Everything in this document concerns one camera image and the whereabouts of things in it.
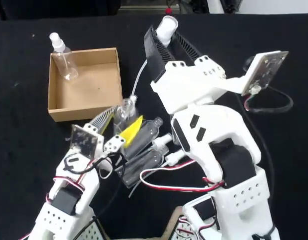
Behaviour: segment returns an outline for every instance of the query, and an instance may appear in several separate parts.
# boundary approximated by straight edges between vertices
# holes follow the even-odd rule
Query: yellow object
[[[143,115],[140,116],[128,128],[126,128],[124,131],[120,133],[120,136],[126,140],[126,143],[124,144],[124,148],[128,147],[130,143],[134,140],[134,138],[136,137],[142,125],[142,122],[143,122]]]

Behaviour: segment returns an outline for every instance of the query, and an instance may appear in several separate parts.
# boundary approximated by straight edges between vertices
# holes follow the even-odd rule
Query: white spray nozzle
[[[66,46],[63,40],[59,37],[58,33],[52,32],[49,35],[49,39],[52,41],[53,48],[56,52],[58,53],[64,52]]]
[[[164,16],[156,29],[157,37],[167,47],[170,39],[178,27],[178,21],[172,16]]]

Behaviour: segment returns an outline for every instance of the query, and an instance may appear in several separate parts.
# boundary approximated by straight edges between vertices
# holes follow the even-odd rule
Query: black strap
[[[272,229],[270,229],[270,231],[266,234],[266,235],[263,235],[263,236],[259,236],[258,234],[254,234],[252,235],[253,239],[254,240],[260,240],[260,239],[264,239],[264,240],[272,240],[272,233],[273,231],[275,230],[275,225],[273,225]]]

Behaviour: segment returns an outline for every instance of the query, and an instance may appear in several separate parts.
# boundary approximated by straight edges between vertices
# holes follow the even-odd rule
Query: clear plastic bottle
[[[65,46],[63,40],[56,32],[49,35],[54,52],[52,58],[56,63],[59,74],[66,80],[72,80],[78,77],[78,70],[75,62],[72,59],[72,51]]]
[[[149,148],[148,150],[137,155],[126,164],[123,182],[127,188],[131,188],[139,181],[140,173],[145,169],[158,167],[163,160],[163,156],[168,153],[168,148],[163,146],[161,149]],[[122,166],[117,173],[121,175]]]
[[[158,136],[162,124],[163,120],[160,117],[145,121],[131,144],[123,149],[125,158],[132,159],[148,146]]]
[[[114,135],[120,134],[137,120],[136,100],[137,97],[131,95],[129,98],[123,99],[122,105],[116,108],[114,112]]]

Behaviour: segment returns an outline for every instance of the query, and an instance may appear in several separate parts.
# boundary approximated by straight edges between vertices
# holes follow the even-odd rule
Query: cardboard box
[[[52,54],[47,109],[55,121],[92,119],[107,108],[121,104],[116,48],[73,51],[79,76],[70,81],[60,76]]]

